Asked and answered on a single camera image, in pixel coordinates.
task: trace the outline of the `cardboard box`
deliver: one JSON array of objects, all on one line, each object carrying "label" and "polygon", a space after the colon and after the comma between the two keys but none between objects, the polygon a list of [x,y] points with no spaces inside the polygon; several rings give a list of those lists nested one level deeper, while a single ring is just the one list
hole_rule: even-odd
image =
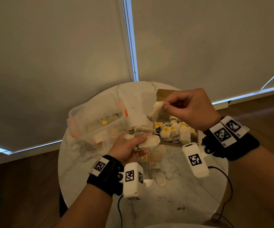
[{"label": "cardboard box", "polygon": [[[164,99],[169,96],[171,93],[175,92],[176,90],[166,90],[166,89],[158,89],[156,96],[157,96],[157,101],[164,101]],[[157,122],[166,122],[166,120],[168,120],[170,117],[170,115],[162,115],[161,117],[159,117],[157,119]],[[162,145],[170,145],[170,146],[178,146],[178,147],[182,147],[182,144],[178,144],[178,143],[173,143],[173,142],[164,142],[160,140],[160,143]]]}]

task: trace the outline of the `plastic container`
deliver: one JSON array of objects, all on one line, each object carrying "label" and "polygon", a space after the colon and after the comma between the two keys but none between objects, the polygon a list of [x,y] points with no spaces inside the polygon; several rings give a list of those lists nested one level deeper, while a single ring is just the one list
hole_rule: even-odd
[{"label": "plastic container", "polygon": [[69,112],[67,125],[72,137],[98,145],[112,134],[125,130],[127,109],[114,94],[92,98]]}]

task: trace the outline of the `wrist strap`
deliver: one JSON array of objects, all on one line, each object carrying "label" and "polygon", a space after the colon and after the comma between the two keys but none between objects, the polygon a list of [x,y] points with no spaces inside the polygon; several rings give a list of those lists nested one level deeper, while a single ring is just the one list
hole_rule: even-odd
[{"label": "wrist strap", "polygon": [[204,131],[202,144],[206,153],[234,161],[259,147],[259,142],[248,133],[249,128],[232,117],[223,117],[219,123]]},{"label": "wrist strap", "polygon": [[113,194],[121,195],[123,185],[119,182],[118,173],[123,171],[124,166],[120,161],[112,156],[104,155],[94,164],[87,183],[98,187],[111,197]]}]

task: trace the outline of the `roller blind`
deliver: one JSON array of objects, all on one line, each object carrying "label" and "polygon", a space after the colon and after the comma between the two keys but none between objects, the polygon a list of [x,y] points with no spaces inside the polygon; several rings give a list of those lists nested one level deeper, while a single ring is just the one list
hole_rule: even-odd
[{"label": "roller blind", "polygon": [[62,139],[68,112],[132,80],[120,0],[0,0],[0,147]]},{"label": "roller blind", "polygon": [[274,76],[274,0],[131,3],[139,80],[202,87],[218,101]]}]

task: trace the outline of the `white marble surface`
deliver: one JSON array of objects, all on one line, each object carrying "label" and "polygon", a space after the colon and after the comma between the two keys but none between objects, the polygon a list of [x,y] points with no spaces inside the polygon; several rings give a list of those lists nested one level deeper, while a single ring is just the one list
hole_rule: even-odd
[{"label": "white marble surface", "polygon": [[[156,82],[130,82],[109,88],[98,95],[115,93],[128,111],[126,125],[149,125],[146,114],[156,102],[158,89],[176,88]],[[161,165],[167,185],[159,187],[154,183],[147,188],[144,198],[138,201],[122,199],[120,209],[124,227],[147,227],[165,222],[202,224],[211,218],[222,200],[227,180],[215,169],[210,176],[195,178],[180,147],[166,146],[167,153]],[[103,151],[87,151],[83,142],[76,142],[68,131],[60,147],[58,173],[64,200],[70,206],[86,185],[88,171]],[[207,165],[216,166],[228,173],[226,159],[205,157]],[[114,195],[106,227],[120,227],[117,210],[119,196]]]}]

